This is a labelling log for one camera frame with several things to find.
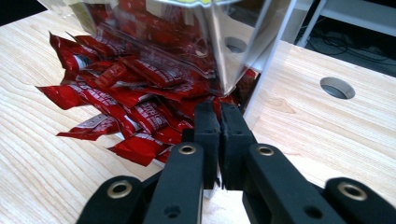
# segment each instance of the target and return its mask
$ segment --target transparent container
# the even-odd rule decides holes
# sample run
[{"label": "transparent container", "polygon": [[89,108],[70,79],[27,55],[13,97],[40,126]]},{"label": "transparent container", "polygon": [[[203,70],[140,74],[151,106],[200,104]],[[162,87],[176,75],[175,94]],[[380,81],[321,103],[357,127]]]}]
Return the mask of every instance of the transparent container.
[{"label": "transparent container", "polygon": [[153,63],[216,95],[233,91],[251,68],[262,72],[281,37],[293,0],[39,0],[133,43]]}]

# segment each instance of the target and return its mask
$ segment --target red wrapper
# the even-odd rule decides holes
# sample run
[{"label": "red wrapper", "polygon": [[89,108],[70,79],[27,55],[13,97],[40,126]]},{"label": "red wrapper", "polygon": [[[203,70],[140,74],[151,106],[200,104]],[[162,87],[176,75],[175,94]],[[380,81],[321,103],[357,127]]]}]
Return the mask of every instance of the red wrapper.
[{"label": "red wrapper", "polygon": [[70,70],[65,70],[64,71],[64,79],[61,81],[61,86],[65,85],[77,85],[77,86],[83,86],[87,85],[86,81],[84,78],[82,78],[78,73],[70,71]]},{"label": "red wrapper", "polygon": [[115,119],[100,114],[85,120],[67,133],[58,133],[57,136],[95,141],[104,134],[113,134],[119,131],[119,125]]},{"label": "red wrapper", "polygon": [[125,8],[119,6],[116,15],[120,29],[124,33],[140,40],[146,40],[148,38],[147,12],[134,10],[133,8],[125,10]]},{"label": "red wrapper", "polygon": [[108,68],[113,65],[114,61],[99,61],[96,63],[91,63],[90,65],[86,66],[83,70],[86,71],[94,71],[95,73],[103,73]]},{"label": "red wrapper", "polygon": [[152,137],[168,145],[176,145],[181,143],[181,133],[170,126],[161,128],[155,134],[153,134]]},{"label": "red wrapper", "polygon": [[37,88],[42,91],[53,103],[55,103],[63,110],[87,104],[76,92],[75,89],[80,89],[80,87],[78,86],[67,85]]},{"label": "red wrapper", "polygon": [[138,133],[109,148],[124,159],[144,166],[148,166],[165,149],[166,145],[146,133]]},{"label": "red wrapper", "polygon": [[149,80],[161,89],[176,86],[185,82],[179,74],[162,70],[149,63],[137,60],[134,57],[124,57],[121,58],[121,61],[133,69],[139,76]]},{"label": "red wrapper", "polygon": [[241,79],[236,83],[241,100],[246,100],[252,91],[255,80],[259,73],[248,69]]},{"label": "red wrapper", "polygon": [[137,91],[142,91],[146,93],[152,93],[156,95],[163,96],[166,99],[174,100],[174,101],[181,101],[182,99],[191,99],[198,96],[208,95],[209,92],[202,88],[198,84],[192,84],[189,82],[182,83],[174,88],[169,89],[155,89],[155,88],[140,88],[136,89]]},{"label": "red wrapper", "polygon": [[137,86],[142,85],[142,78],[131,73],[121,62],[114,63],[109,67],[96,79],[95,83],[99,88],[108,88],[115,85],[118,81],[137,83]]},{"label": "red wrapper", "polygon": [[132,13],[137,10],[146,11],[146,0],[120,0],[119,9]]},{"label": "red wrapper", "polygon": [[127,44],[120,39],[108,39],[107,36],[104,35],[103,30],[95,36],[76,35],[72,37],[80,45],[96,50],[103,58],[106,59],[116,58],[118,56],[132,54],[134,52],[130,44]]},{"label": "red wrapper", "polygon": [[190,121],[185,120],[180,115],[172,111],[162,101],[159,101],[158,110],[165,116],[171,128],[182,133],[184,129],[192,129],[193,125]]},{"label": "red wrapper", "polygon": [[210,96],[203,96],[191,100],[182,100],[180,102],[168,101],[168,103],[177,111],[179,115],[187,119],[194,120],[195,106],[205,101],[212,102],[214,98],[215,96],[210,95]]},{"label": "red wrapper", "polygon": [[49,42],[55,49],[62,67],[66,70],[78,71],[100,58],[96,51],[51,33],[49,33]]},{"label": "red wrapper", "polygon": [[140,126],[128,118],[124,109],[107,93],[96,89],[87,89],[81,93],[85,101],[95,106],[103,114],[113,117],[120,125],[120,130],[125,138],[134,135]]},{"label": "red wrapper", "polygon": [[129,109],[153,97],[153,94],[136,91],[133,87],[109,88],[103,91],[107,92],[119,104]]},{"label": "red wrapper", "polygon": [[147,133],[153,134],[168,125],[165,116],[158,111],[154,102],[145,102],[132,109],[125,108],[125,110]]}]

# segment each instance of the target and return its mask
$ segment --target wooden surface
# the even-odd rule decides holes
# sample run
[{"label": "wooden surface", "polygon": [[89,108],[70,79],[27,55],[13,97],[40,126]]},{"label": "wooden surface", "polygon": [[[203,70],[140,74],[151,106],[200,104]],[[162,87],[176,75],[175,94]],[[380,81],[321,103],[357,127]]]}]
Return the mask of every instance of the wooden surface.
[{"label": "wooden surface", "polygon": [[[51,12],[0,27],[0,223],[74,223],[107,179],[143,180],[161,169],[108,152],[120,141],[115,136],[97,142],[55,136],[98,112],[62,111],[35,88],[63,77],[48,31],[83,34]],[[327,95],[322,77],[342,77],[356,97]],[[247,121],[314,183],[351,176],[395,205],[395,87],[394,78],[282,42]],[[239,192],[218,189],[205,200],[203,223],[247,222]]]},{"label": "wooden surface", "polygon": [[[342,100],[325,77],[356,92]],[[319,186],[351,177],[396,205],[396,78],[313,51],[280,44],[245,117],[259,142],[285,153]]]}]

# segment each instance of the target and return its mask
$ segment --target light wood board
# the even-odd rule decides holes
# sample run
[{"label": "light wood board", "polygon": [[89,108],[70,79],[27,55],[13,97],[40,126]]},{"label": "light wood board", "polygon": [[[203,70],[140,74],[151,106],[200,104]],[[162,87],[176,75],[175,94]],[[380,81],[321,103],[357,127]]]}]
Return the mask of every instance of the light wood board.
[{"label": "light wood board", "polygon": [[[48,11],[0,27],[1,223],[74,223],[107,179],[133,175],[143,180],[161,169],[108,152],[106,147],[120,141],[115,136],[97,142],[55,136],[98,111],[88,106],[63,111],[35,88],[63,78],[48,31],[63,37],[64,31],[84,34]],[[318,76],[355,70],[357,75],[346,78],[357,91],[350,102],[368,102],[368,109],[355,111],[349,101],[340,103],[319,91]],[[282,42],[247,121],[260,140],[282,149],[315,183],[334,175],[354,176],[396,204],[395,86],[393,78]],[[334,109],[336,105],[346,107]],[[374,119],[367,119],[371,114]],[[211,201],[205,200],[203,223],[247,222],[240,193],[217,190]]]}]

